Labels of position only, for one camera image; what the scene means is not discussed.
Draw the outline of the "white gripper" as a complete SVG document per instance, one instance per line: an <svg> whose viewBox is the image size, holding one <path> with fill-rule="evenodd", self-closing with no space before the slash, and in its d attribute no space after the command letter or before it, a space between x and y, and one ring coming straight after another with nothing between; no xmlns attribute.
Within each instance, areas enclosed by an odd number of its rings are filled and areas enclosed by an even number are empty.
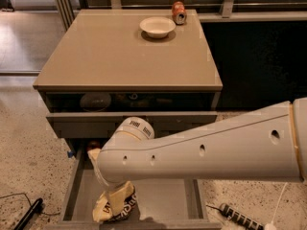
<svg viewBox="0 0 307 230"><path fill-rule="evenodd" d="M134 186L130 181L127 181L125 184L119 186L118 183L109 182L103 178L97 164L97 159L100 151L100 149L90 149L87 152L87 155L93 165L94 173L98 182L103 186L105 190L111 190L106 193L106 197L112 214L117 216L123 211L125 200L134 193Z"/></svg>

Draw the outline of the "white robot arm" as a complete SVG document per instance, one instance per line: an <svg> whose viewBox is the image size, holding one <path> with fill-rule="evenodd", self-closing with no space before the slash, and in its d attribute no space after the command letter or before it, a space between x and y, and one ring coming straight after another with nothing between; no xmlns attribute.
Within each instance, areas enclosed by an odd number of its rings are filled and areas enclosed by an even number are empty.
<svg viewBox="0 0 307 230"><path fill-rule="evenodd" d="M118 215L129 181L151 178L305 181L307 99L284 102L206 126L156 138L138 117L118 126L88 156L106 202Z"/></svg>

